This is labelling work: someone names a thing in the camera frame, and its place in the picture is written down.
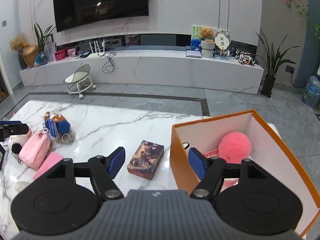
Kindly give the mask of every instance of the white stool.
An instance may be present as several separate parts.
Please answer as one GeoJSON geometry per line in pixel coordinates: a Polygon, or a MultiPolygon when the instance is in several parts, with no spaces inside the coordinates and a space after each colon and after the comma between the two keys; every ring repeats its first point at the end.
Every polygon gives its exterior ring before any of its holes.
{"type": "Polygon", "coordinates": [[[78,68],[74,74],[68,76],[64,80],[64,82],[67,84],[69,95],[79,94],[79,98],[81,99],[83,98],[83,94],[81,92],[86,91],[91,87],[92,89],[96,88],[96,86],[92,82],[92,78],[89,76],[89,72],[90,72],[90,66],[89,64],[85,64],[80,68],[78,68]],[[84,83],[89,83],[89,86],[81,90],[79,84],[81,85],[84,83]],[[70,88],[73,87],[74,85],[77,85],[78,91],[72,92],[70,91],[70,88]]]}

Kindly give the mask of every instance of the pink notebook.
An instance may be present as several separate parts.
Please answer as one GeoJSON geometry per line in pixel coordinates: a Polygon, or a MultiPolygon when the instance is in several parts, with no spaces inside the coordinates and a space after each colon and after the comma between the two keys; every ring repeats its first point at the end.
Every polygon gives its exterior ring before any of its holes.
{"type": "Polygon", "coordinates": [[[63,156],[61,156],[60,154],[57,154],[55,152],[50,153],[46,160],[42,163],[37,173],[34,175],[33,179],[38,179],[42,174],[44,174],[46,171],[48,171],[62,159],[63,156]]]}

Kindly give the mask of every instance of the blue pillar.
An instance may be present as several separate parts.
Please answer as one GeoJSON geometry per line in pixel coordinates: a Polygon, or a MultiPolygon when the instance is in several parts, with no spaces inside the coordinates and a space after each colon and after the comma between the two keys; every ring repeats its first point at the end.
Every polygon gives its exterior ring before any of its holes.
{"type": "Polygon", "coordinates": [[[320,57],[320,40],[316,37],[315,30],[312,26],[312,23],[320,24],[320,0],[308,0],[308,4],[309,27],[306,31],[306,39],[303,47],[300,67],[293,82],[293,84],[297,87],[301,87],[306,84],[309,77],[316,72],[320,57]]]}

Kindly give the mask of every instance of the tv stand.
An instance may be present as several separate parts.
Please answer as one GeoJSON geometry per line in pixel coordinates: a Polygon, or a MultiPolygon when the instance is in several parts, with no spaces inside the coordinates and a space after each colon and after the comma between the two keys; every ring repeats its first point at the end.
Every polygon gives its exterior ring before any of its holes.
{"type": "Polygon", "coordinates": [[[91,67],[94,83],[168,85],[257,94],[263,75],[259,65],[241,65],[230,57],[186,57],[185,51],[122,50],[112,58],[115,70],[102,72],[106,57],[52,61],[36,68],[20,71],[24,86],[64,84],[63,80],[84,64],[91,67]]]}

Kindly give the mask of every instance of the gray tile floor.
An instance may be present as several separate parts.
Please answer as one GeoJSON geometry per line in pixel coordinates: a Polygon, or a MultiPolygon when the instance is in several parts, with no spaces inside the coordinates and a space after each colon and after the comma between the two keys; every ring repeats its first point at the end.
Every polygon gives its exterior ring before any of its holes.
{"type": "MultiPolygon", "coordinates": [[[[110,107],[133,108],[202,115],[200,102],[152,98],[152,95],[206,98],[210,116],[255,109],[266,122],[273,123],[320,191],[320,121],[300,100],[301,95],[273,89],[271,98],[236,92],[133,84],[96,84],[94,94],[79,99],[66,94],[65,85],[20,88],[0,103],[0,118],[11,117],[27,101],[47,100],[110,107]],[[110,96],[106,93],[150,95],[151,98],[110,96]]],[[[320,235],[320,222],[308,232],[307,239],[320,235]]]]}

